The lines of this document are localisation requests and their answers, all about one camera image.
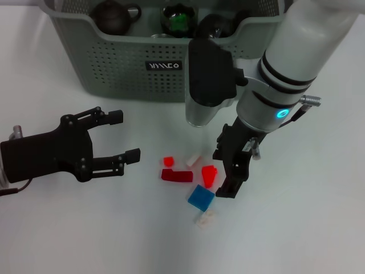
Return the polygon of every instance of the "red block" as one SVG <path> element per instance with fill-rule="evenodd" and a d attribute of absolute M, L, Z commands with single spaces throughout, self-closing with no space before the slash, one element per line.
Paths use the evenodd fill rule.
<path fill-rule="evenodd" d="M 164 158 L 164 165 L 166 167 L 172 167 L 175 161 L 173 160 L 173 157 L 165 157 Z"/>
<path fill-rule="evenodd" d="M 179 183 L 191 183 L 193 181 L 192 171 L 162 170 L 162 180 Z"/>
<path fill-rule="evenodd" d="M 211 188 L 218 173 L 215 166 L 206 166 L 201 169 L 205 188 Z"/>

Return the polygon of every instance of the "gray plastic basket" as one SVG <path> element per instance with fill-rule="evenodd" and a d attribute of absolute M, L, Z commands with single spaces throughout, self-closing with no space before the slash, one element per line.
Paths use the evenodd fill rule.
<path fill-rule="evenodd" d="M 190 39 L 151 38 L 162 33 L 159 8 L 164 1 L 130 0 L 138 3 L 142 17 L 128 36 L 102 33 L 88 16 L 101 0 L 39 0 L 47 13 L 84 88 L 95 95 L 124 99 L 183 102 L 185 70 L 148 71 L 145 61 L 182 61 Z M 233 58 L 262 56 L 282 20 L 277 0 L 197 0 L 199 19 L 209 13 L 233 17 L 250 9 L 256 17 L 241 22 L 229 38 L 214 41 Z"/>

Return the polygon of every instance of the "black stripe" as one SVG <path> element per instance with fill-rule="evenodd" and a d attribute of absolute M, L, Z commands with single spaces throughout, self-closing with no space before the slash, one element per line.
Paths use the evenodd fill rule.
<path fill-rule="evenodd" d="M 284 83 L 292 84 L 293 86 L 306 86 L 307 84 L 310 84 L 311 82 L 313 82 L 315 80 L 315 78 L 314 78 L 309 81 L 297 81 L 297 80 L 292 80 L 292 79 L 285 77 L 284 75 L 278 73 L 273 67 L 271 67 L 271 65 L 267 61 L 266 51 L 263 53 L 262 62 L 265 65 L 266 69 L 269 71 L 269 73 L 271 73 L 276 78 L 278 78 L 280 81 L 283 81 Z"/>
<path fill-rule="evenodd" d="M 274 103 L 270 100 L 267 100 L 265 97 L 263 97 L 261 94 L 257 93 L 256 91 L 252 91 L 252 93 L 253 93 L 253 95 L 255 95 L 255 97 L 257 99 L 259 99 L 265 105 L 267 105 L 269 107 L 277 108 L 279 110 L 281 110 L 283 108 L 292 108 L 298 103 L 297 102 L 297 103 L 294 103 L 294 104 L 277 104 L 277 103 Z"/>
<path fill-rule="evenodd" d="M 266 83 L 269 84 L 270 87 L 273 87 L 274 89 L 276 89 L 279 92 L 282 92 L 285 94 L 300 94 L 300 93 L 304 93 L 310 87 L 309 86 L 309 87 L 303 88 L 301 90 L 291 90 L 289 88 L 281 87 L 278 84 L 275 84 L 269 77 L 266 76 L 266 74 L 262 70 L 261 60 L 258 62 L 257 69 L 258 69 L 258 72 L 260 73 L 260 76 L 262 77 L 262 79 L 264 79 L 266 81 Z"/>

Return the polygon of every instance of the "logo on basket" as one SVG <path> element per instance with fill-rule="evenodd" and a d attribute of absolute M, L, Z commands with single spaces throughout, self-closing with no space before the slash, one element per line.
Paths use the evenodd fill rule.
<path fill-rule="evenodd" d="M 182 61 L 146 61 L 147 70 L 182 70 Z"/>

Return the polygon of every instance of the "cable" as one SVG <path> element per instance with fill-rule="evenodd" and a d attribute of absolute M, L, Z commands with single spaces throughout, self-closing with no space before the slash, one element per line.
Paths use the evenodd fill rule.
<path fill-rule="evenodd" d="M 300 117 L 302 117 L 305 113 L 307 113 L 308 110 L 310 110 L 311 106 L 303 105 L 296 113 L 290 118 L 290 120 L 286 121 L 285 123 L 282 123 L 279 128 L 286 126 L 287 124 L 290 124 L 291 122 L 295 122 Z"/>
<path fill-rule="evenodd" d="M 31 182 L 32 182 L 32 179 L 29 179 L 28 182 L 21 188 L 9 188 L 7 190 L 0 190 L 0 196 L 19 193 L 19 192 L 25 190 Z"/>
<path fill-rule="evenodd" d="M 25 190 L 29 186 L 29 184 L 32 182 L 32 180 L 33 179 L 29 179 L 28 182 L 23 187 L 18 189 L 18 192 Z"/>
<path fill-rule="evenodd" d="M 282 124 L 279 126 L 279 128 L 284 127 L 284 126 L 286 126 L 287 124 L 290 124 L 291 122 L 292 122 L 292 120 L 290 119 L 290 120 L 286 121 L 285 123 L 282 123 Z"/>

